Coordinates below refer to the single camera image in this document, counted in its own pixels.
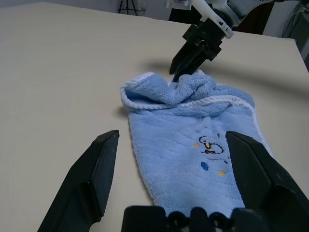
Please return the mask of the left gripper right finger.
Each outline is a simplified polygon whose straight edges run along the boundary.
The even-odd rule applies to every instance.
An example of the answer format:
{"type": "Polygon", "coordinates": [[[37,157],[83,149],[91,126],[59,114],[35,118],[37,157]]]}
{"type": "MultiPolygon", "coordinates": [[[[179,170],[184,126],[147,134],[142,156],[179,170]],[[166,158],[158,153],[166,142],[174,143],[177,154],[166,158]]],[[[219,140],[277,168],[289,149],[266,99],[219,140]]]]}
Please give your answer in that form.
{"type": "Polygon", "coordinates": [[[225,137],[245,207],[260,211],[275,232],[307,232],[309,200],[291,175],[252,137],[225,137]]]}

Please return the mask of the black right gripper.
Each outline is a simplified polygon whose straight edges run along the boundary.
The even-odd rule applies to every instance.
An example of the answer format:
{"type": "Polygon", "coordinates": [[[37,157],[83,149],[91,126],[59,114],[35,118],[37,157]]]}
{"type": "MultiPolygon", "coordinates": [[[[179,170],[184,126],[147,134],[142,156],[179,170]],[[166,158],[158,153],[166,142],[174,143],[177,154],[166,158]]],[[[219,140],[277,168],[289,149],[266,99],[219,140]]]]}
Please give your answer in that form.
{"type": "Polygon", "coordinates": [[[184,74],[193,74],[205,61],[212,61],[220,53],[224,38],[223,31],[210,19],[192,24],[183,35],[186,43],[172,59],[169,73],[173,82],[178,82],[184,74]]]}

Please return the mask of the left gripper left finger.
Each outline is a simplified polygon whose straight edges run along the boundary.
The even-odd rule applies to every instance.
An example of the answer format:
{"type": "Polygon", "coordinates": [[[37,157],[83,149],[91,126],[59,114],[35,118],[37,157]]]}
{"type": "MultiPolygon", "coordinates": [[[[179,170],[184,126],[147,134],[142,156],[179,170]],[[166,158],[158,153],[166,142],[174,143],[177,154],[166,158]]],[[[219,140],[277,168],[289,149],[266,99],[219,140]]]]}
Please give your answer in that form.
{"type": "Polygon", "coordinates": [[[114,174],[119,131],[99,135],[68,171],[40,232],[87,232],[104,216],[114,174]]]}

